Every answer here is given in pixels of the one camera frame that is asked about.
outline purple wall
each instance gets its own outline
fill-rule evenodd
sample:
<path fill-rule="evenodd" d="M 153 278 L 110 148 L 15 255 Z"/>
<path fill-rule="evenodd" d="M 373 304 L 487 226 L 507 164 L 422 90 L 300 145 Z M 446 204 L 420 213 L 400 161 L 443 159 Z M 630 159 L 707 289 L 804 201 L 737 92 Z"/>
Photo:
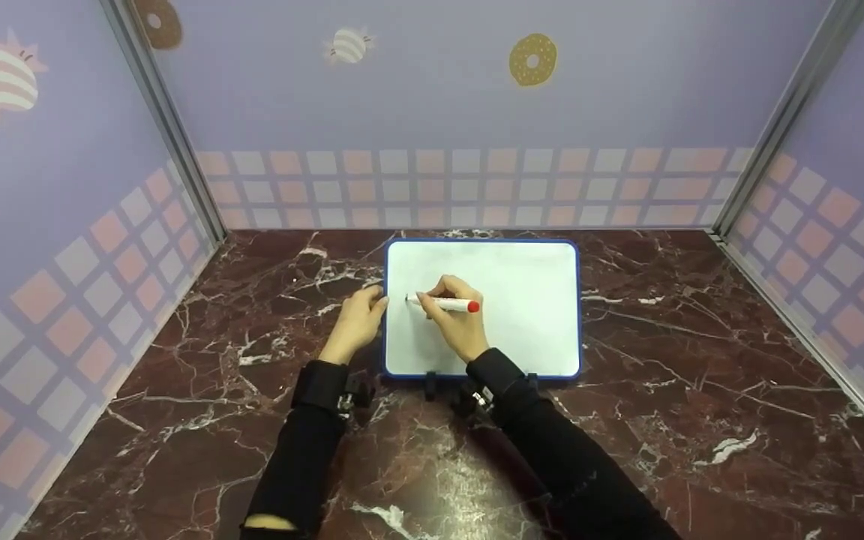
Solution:
<path fill-rule="evenodd" d="M 175 4 L 157 60 L 230 228 L 574 228 L 713 222 L 829 1 Z"/>
<path fill-rule="evenodd" d="M 864 22 L 733 242 L 864 393 Z"/>
<path fill-rule="evenodd" d="M 209 255 L 166 160 L 98 4 L 0 0 L 0 538 Z"/>

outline whiteboard marker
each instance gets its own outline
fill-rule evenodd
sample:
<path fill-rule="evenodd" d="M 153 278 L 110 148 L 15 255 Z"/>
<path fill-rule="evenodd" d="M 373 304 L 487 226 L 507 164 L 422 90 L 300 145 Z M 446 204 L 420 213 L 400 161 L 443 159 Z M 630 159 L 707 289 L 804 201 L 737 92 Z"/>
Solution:
<path fill-rule="evenodd" d="M 466 314 L 475 314 L 479 311 L 479 303 L 474 300 L 463 300 L 462 298 L 432 298 L 436 305 L 445 311 L 463 311 Z M 419 295 L 412 293 L 405 295 L 405 301 L 415 305 L 422 305 Z"/>

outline blue whiteboard frame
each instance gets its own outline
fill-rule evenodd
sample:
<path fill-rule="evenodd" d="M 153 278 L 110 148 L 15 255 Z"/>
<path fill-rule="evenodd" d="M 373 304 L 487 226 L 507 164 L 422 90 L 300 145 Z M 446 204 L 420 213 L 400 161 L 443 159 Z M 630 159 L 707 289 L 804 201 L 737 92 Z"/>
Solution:
<path fill-rule="evenodd" d="M 385 246 L 385 261 L 382 263 L 382 288 L 386 292 L 389 290 L 389 248 L 398 242 L 506 242 L 506 243 L 534 243 L 534 244 L 568 244 L 575 251 L 575 325 L 579 341 L 576 343 L 576 348 L 579 351 L 579 365 L 575 366 L 575 373 L 572 375 L 561 376 L 539 376 L 539 380 L 575 380 L 579 377 L 579 372 L 582 371 L 582 289 L 580 286 L 580 276 L 582 266 L 579 263 L 579 246 L 575 242 L 567 238 L 394 238 Z M 395 380 L 421 380 L 425 379 L 425 375 L 395 375 L 389 371 L 388 359 L 386 355 L 386 336 L 388 335 L 388 321 L 385 315 L 382 316 L 382 372 L 389 379 Z M 440 379 L 458 380 L 465 379 L 465 375 L 440 375 L 436 373 L 436 377 Z"/>

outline small whiteboard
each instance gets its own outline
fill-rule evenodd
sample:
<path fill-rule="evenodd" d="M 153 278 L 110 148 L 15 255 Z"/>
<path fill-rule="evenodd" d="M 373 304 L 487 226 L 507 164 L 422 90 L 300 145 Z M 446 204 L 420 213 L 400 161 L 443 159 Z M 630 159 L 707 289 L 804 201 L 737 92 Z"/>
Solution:
<path fill-rule="evenodd" d="M 431 290 L 453 274 L 482 292 L 489 344 L 525 373 L 570 379 L 582 359 L 579 255 L 574 244 L 544 239 L 404 238 L 388 244 L 385 370 L 390 377 L 463 376 L 435 322 L 405 295 Z"/>

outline dark red marble surface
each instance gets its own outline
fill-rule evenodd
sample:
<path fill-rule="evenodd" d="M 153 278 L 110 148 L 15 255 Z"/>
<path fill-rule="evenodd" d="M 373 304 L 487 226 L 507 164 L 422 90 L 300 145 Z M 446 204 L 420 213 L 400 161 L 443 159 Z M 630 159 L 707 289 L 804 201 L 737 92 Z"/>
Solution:
<path fill-rule="evenodd" d="M 20 538 L 236 538 L 299 367 L 400 234 L 233 233 Z M 864 418 L 702 232 L 501 235 L 580 246 L 585 362 L 548 394 L 683 537 L 864 539 Z M 359 421 L 322 538 L 559 537 L 499 431 L 388 382 Z"/>

